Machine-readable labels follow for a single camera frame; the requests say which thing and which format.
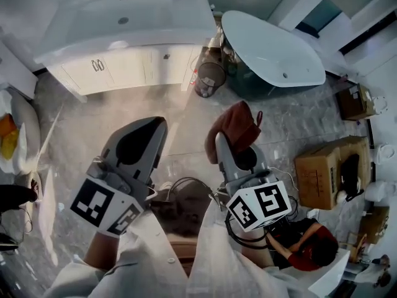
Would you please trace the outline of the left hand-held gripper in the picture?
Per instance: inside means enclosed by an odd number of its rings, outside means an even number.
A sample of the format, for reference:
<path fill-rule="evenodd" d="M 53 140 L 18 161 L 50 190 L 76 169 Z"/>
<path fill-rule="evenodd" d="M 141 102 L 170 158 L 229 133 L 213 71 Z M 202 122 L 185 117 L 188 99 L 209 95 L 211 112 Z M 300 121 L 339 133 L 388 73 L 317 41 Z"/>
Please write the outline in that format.
<path fill-rule="evenodd" d="M 160 116 L 136 120 L 115 131 L 102 157 L 95 157 L 70 200 L 70 211 L 103 235 L 123 235 L 144 212 L 155 190 L 148 184 L 167 139 Z M 134 166 L 132 182 L 111 167 Z"/>

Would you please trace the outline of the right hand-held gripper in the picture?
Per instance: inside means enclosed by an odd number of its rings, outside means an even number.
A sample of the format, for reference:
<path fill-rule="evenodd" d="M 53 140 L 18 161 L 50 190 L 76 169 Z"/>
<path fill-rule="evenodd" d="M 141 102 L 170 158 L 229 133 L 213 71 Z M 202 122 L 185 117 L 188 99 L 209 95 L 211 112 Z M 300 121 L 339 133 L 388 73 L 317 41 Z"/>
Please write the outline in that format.
<path fill-rule="evenodd" d="M 237 157 L 232 154 L 225 135 L 218 132 L 215 146 L 218 166 L 230 197 L 226 208 L 243 231 L 265 227 L 291 212 L 283 181 L 275 177 L 256 144 Z"/>

